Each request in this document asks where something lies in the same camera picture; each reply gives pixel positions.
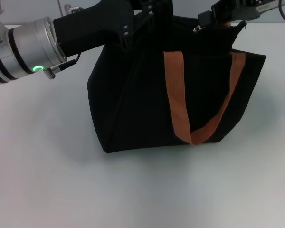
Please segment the black fabric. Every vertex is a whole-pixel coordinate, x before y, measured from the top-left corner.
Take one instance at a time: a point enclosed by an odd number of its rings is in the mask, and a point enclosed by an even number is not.
[[[196,19],[173,17],[165,37],[151,33],[131,53],[119,46],[104,47],[88,93],[95,130],[106,152],[187,144],[174,134],[163,51],[184,54],[191,130],[205,126],[218,113],[229,92],[232,44],[246,23],[194,33],[197,25]],[[247,53],[238,86],[209,143],[221,141],[240,121],[264,61],[264,56]]]

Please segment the metal cylinder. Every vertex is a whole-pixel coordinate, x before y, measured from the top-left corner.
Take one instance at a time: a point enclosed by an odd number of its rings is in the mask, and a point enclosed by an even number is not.
[[[21,61],[32,72],[67,60],[57,44],[53,22],[48,17],[15,28],[13,36]]]

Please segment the wall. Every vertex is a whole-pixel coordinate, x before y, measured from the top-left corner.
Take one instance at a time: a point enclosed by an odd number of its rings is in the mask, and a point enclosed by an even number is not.
[[[82,7],[93,6],[99,0],[61,0]],[[210,9],[218,0],[174,0],[174,14],[186,17],[197,17],[203,11]],[[0,17],[5,24],[22,24],[39,18],[50,16],[60,17],[57,0],[5,0],[6,12]],[[283,22],[278,9],[266,13],[254,22]]]

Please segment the cable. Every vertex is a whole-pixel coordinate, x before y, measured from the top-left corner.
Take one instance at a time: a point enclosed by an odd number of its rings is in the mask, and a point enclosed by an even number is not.
[[[57,0],[57,1],[58,1],[58,6],[59,6],[60,14],[61,14],[61,16],[63,17],[63,12],[62,12],[62,8],[61,8],[61,2],[60,2],[60,0]]]
[[[279,11],[280,11],[282,18],[285,20],[285,14],[282,9],[282,0],[279,0]]]
[[[81,53],[78,54],[78,56],[77,56],[77,58],[76,58],[76,62],[78,62],[80,56],[81,56]]]

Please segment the green led light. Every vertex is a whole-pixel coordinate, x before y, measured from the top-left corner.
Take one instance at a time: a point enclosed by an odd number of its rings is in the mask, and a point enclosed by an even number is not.
[[[38,71],[41,71],[41,70],[43,70],[43,69],[44,69],[43,66],[35,66],[35,67],[33,68],[33,71],[34,71],[34,72],[38,72]]]

